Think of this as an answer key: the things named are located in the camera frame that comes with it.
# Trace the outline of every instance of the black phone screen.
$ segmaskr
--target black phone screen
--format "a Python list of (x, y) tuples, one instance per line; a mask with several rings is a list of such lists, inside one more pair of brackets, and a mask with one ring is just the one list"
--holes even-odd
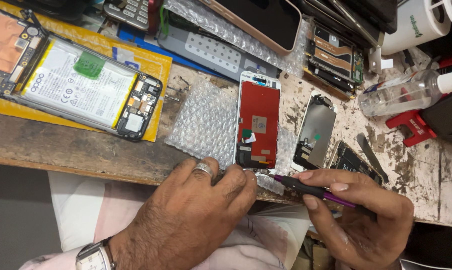
[(292, 50), (301, 15), (285, 0), (216, 0), (286, 50)]

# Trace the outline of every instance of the hand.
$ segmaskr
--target hand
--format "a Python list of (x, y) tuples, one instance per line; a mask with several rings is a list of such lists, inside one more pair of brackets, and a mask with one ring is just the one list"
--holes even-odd
[(372, 222), (345, 206), (343, 221), (338, 224), (323, 200), (304, 195), (314, 228), (333, 257), (355, 270), (396, 269), (413, 225), (414, 206), (408, 198), (382, 189), (359, 172), (318, 169), (294, 177), (309, 186), (329, 187), (337, 197), (378, 214), (378, 221)]
[[(212, 157), (201, 161), (218, 174)], [(238, 165), (211, 177), (187, 159), (171, 172), (126, 229), (109, 242), (116, 270), (191, 269), (226, 240), (256, 200), (256, 176)]]

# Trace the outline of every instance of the watch face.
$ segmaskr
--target watch face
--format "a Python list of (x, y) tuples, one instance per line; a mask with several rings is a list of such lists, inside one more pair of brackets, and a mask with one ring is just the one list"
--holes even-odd
[(88, 257), (76, 262), (76, 270), (106, 270), (106, 263), (101, 251), (97, 251)]

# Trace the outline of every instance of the green sticker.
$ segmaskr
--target green sticker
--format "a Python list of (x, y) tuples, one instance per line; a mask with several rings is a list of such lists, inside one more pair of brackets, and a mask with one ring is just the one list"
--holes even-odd
[(253, 133), (252, 130), (243, 128), (243, 131), (241, 132), (241, 137), (242, 138), (251, 138), (251, 133)]
[(88, 79), (96, 80), (103, 70), (106, 61), (89, 52), (82, 52), (73, 69), (79, 75)]

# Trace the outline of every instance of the white bottle cap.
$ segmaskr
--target white bottle cap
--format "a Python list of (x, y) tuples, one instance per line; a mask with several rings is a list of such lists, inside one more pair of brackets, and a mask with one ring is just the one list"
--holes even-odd
[(439, 91), (443, 94), (452, 92), (452, 72), (439, 75), (438, 77), (438, 87)]

